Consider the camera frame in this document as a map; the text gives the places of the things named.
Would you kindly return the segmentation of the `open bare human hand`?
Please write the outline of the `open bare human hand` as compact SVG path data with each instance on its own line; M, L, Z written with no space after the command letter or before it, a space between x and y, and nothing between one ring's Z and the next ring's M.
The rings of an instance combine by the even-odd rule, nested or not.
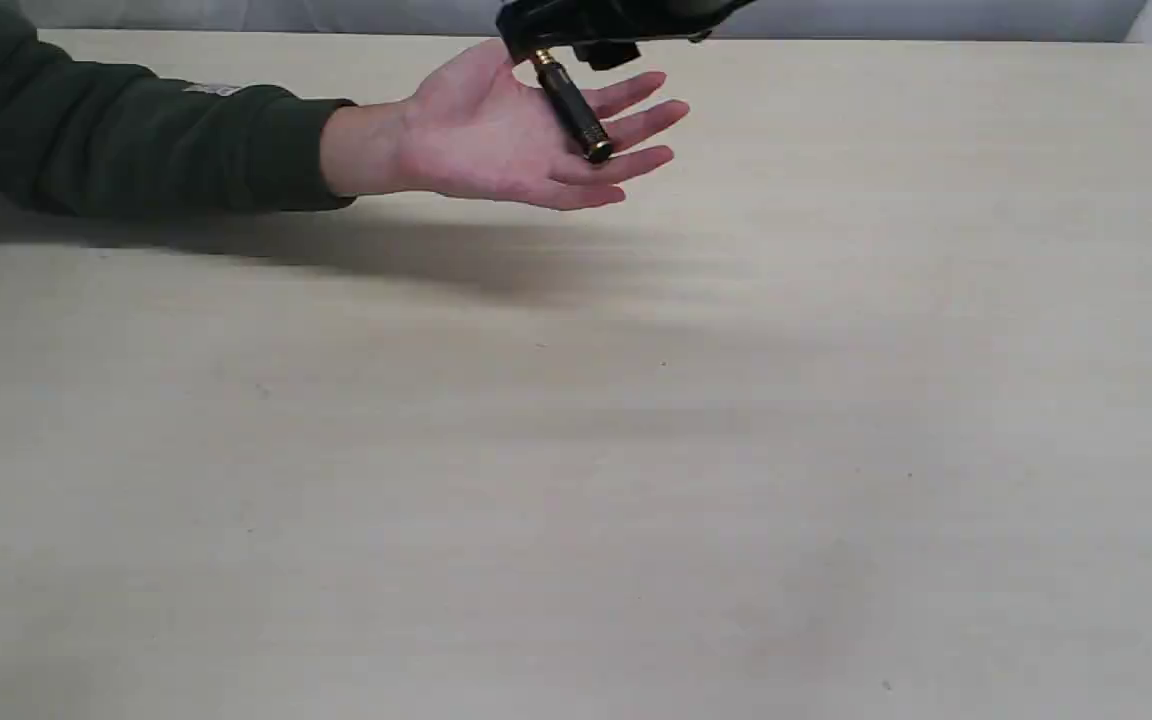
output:
M329 191L343 199L430 192L558 211L626 200L626 182L672 161L657 137L689 114L685 101L649 106L666 74L649 70L588 94L608 120L616 156L582 160L538 88L515 77L503 41L463 50L404 99L334 111L320 141Z

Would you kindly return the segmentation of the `dark green sleeved forearm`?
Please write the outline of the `dark green sleeved forearm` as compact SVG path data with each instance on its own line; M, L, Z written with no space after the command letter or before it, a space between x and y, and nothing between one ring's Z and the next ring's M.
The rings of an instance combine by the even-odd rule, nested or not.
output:
M88 218L346 209L320 142L343 99L74 59L0 3L0 194Z

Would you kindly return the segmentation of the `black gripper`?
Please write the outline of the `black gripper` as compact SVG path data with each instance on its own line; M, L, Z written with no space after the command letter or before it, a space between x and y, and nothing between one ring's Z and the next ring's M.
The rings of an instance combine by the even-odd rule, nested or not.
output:
M637 41L708 35L749 1L508 1L495 29L511 65L541 46L573 46L591 70L613 70L641 58Z

